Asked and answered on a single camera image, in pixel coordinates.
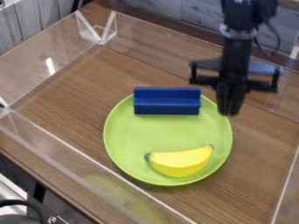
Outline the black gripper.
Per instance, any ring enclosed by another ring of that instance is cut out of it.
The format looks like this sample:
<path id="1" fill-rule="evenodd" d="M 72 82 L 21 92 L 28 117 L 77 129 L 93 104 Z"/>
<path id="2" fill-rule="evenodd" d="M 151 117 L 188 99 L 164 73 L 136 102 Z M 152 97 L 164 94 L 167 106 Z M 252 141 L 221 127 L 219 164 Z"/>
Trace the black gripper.
<path id="1" fill-rule="evenodd" d="M 277 92 L 277 82 L 284 69 L 251 57 L 252 40 L 224 38 L 221 55 L 212 59 L 189 62 L 189 83 L 208 85 L 216 89 L 219 112 L 227 116 L 239 114 L 247 92 Z M 236 84 L 229 86 L 220 80 Z"/>

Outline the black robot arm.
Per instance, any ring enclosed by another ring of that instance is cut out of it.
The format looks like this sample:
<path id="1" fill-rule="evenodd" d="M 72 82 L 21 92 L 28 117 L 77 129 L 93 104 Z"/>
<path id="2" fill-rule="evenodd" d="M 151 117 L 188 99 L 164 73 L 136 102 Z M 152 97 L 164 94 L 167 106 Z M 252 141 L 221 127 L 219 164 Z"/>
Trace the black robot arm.
<path id="1" fill-rule="evenodd" d="M 189 83 L 207 85 L 216 91 L 217 111 L 236 116 L 251 91 L 277 92 L 283 68 L 251 58 L 252 43 L 257 45 L 259 26 L 265 25 L 280 37 L 269 19 L 276 15 L 279 0 L 220 0 L 224 38 L 221 56 L 189 62 Z"/>

